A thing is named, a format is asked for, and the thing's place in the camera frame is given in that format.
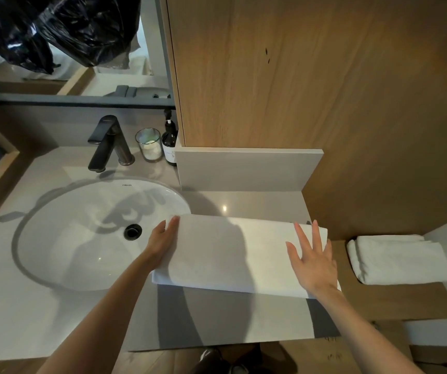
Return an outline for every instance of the faucet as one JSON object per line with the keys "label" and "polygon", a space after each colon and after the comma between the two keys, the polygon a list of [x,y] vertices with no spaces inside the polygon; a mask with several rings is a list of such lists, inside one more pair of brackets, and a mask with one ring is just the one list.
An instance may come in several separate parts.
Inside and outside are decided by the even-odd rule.
{"label": "faucet", "polygon": [[106,164],[113,148],[121,165],[131,165],[135,161],[135,157],[128,149],[118,118],[115,116],[102,117],[88,142],[98,144],[96,153],[90,160],[89,170],[91,171],[100,173],[106,170]]}

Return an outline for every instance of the white towel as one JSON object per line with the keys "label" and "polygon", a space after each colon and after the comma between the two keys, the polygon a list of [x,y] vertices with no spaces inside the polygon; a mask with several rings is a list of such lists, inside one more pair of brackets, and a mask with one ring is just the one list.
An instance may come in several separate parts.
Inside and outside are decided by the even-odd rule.
{"label": "white towel", "polygon": [[[312,227],[301,225],[312,241]],[[320,228],[323,246],[327,230]],[[211,290],[308,298],[291,268],[286,241],[301,257],[293,223],[182,215],[177,241],[153,282]]]}
{"label": "white towel", "polygon": [[440,243],[419,235],[359,236],[348,243],[351,267],[366,285],[447,281],[447,258]]}

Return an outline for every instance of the hand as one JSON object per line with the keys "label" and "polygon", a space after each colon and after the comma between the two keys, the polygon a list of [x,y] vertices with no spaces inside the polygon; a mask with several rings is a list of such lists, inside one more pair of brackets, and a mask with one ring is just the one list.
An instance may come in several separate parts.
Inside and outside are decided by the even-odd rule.
{"label": "hand", "polygon": [[161,263],[168,248],[172,244],[179,228],[179,216],[174,216],[168,227],[165,229],[166,221],[163,220],[158,226],[153,228],[146,249],[142,255],[147,258],[152,270],[156,269]]}
{"label": "hand", "polygon": [[294,224],[294,229],[300,239],[302,257],[298,256],[292,243],[287,241],[286,246],[291,266],[300,285],[316,298],[329,290],[336,290],[338,288],[338,269],[336,261],[333,260],[331,240],[327,240],[326,248],[322,251],[317,220],[314,220],[312,224],[313,249],[298,223]]}

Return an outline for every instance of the forearm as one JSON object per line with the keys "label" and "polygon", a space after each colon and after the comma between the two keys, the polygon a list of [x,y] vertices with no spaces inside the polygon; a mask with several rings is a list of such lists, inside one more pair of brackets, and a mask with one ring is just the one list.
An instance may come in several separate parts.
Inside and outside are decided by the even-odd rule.
{"label": "forearm", "polygon": [[63,341],[39,374],[111,373],[152,264],[140,255]]}
{"label": "forearm", "polygon": [[340,291],[328,290],[318,299],[347,341],[363,373],[422,373],[414,363],[362,318]]}

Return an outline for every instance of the person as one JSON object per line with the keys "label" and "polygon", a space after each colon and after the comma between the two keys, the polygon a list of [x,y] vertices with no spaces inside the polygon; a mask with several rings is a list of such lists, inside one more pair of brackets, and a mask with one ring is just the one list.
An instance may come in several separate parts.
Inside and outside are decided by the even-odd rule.
{"label": "person", "polygon": [[[145,250],[44,362],[38,374],[111,373],[137,298],[147,276],[160,264],[174,240],[179,219],[175,216],[166,228],[162,221],[153,229]],[[422,373],[362,318],[337,289],[338,273],[336,261],[332,257],[331,242],[328,240],[322,250],[317,221],[314,220],[312,224],[313,247],[298,223],[294,224],[294,228],[300,241],[302,257],[299,257],[292,243],[286,242],[286,247],[296,277],[301,286],[325,307],[362,372]]]}

